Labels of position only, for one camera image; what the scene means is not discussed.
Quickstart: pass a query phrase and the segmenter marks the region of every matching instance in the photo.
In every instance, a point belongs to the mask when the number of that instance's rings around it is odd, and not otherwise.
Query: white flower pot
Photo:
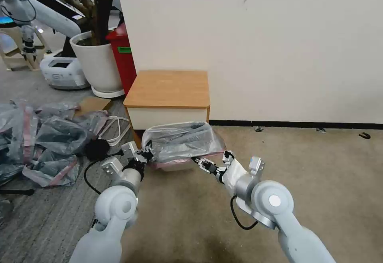
[[[81,64],[85,78],[92,86],[93,93],[103,98],[123,95],[124,89],[111,44],[96,46],[76,44],[90,36],[91,32],[78,34],[71,38],[70,43]]]

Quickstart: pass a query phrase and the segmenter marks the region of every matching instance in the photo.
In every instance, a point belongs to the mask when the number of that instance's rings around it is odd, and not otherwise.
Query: potted plant
[[[63,0],[79,10],[90,31],[71,38],[70,43],[96,96],[112,98],[124,94],[110,43],[109,15],[113,0]]]

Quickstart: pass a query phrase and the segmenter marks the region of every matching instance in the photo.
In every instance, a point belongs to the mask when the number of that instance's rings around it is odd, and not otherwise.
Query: black wire
[[[108,155],[107,157],[105,158],[108,158],[108,157],[112,157],[112,156],[116,156],[116,155],[121,155],[121,151],[118,151],[116,153],[112,153],[110,155]],[[87,178],[87,172],[88,172],[88,169],[95,163],[99,162],[100,160],[96,160],[96,161],[93,161],[91,162],[86,168],[85,168],[85,171],[84,171],[84,180],[86,182],[86,184],[91,188],[93,189],[97,194],[101,194],[101,192],[99,192],[95,187],[93,187],[92,184],[90,184],[90,182],[88,181],[88,178]]]
[[[233,206],[233,201],[234,199],[237,198],[236,195],[234,195],[231,199],[230,199],[230,209],[231,209],[231,212],[233,213],[233,217],[235,219],[235,222],[244,230],[250,230],[250,229],[253,229],[257,224],[258,224],[258,221],[254,222],[253,224],[251,224],[250,226],[246,227],[246,226],[243,226],[239,220],[238,220],[238,217],[237,215],[235,214],[234,212],[234,206]]]
[[[26,21],[26,20],[18,20],[18,19],[16,19],[16,18],[12,17],[12,16],[11,16],[11,13],[8,11],[7,7],[6,7],[6,6],[3,6],[3,5],[0,6],[0,10],[1,10],[1,12],[2,12],[5,16],[9,17],[9,18],[10,18],[11,20],[13,20],[13,21],[29,23],[29,22],[34,21],[34,20],[36,19],[36,17],[37,17],[37,11],[36,11],[35,7],[32,5],[31,1],[30,1],[30,0],[27,0],[27,1],[28,1],[28,3],[31,5],[31,7],[33,8],[33,11],[34,11],[34,16],[33,16],[33,18],[32,18],[31,20],[28,20],[28,21]]]

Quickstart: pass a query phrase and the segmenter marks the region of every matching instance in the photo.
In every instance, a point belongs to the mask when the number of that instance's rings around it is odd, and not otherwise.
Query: floor
[[[47,37],[58,47],[63,40],[60,35]],[[21,98],[36,105],[79,101],[90,94],[54,90],[40,73],[8,72],[0,63],[2,103]],[[121,99],[114,101],[111,113],[124,115]],[[383,131],[365,131],[371,135],[366,140],[358,130],[214,129],[244,166],[254,154],[265,160],[263,179],[291,191],[296,217],[322,239],[337,262],[383,262]],[[101,190],[110,183],[98,166],[89,172],[89,180]],[[32,183],[20,178],[4,188],[21,186]],[[68,262],[93,221],[96,198],[84,183],[83,170],[72,187],[12,196],[14,212],[0,229],[0,261]],[[197,167],[147,170],[138,221],[122,238],[122,262],[287,262],[277,231],[263,226],[240,229],[229,200],[224,187]],[[243,224],[252,223],[238,213]]]

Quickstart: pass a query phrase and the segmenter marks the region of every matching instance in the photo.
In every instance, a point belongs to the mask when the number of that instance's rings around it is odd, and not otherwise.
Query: beige carpet
[[[296,217],[338,263],[383,262],[382,131],[365,140],[358,130],[215,129],[243,165],[253,154],[266,161],[263,179],[290,190]],[[138,221],[123,238],[125,262],[287,262],[278,232],[240,229],[224,187],[197,168],[147,172],[139,199]]]

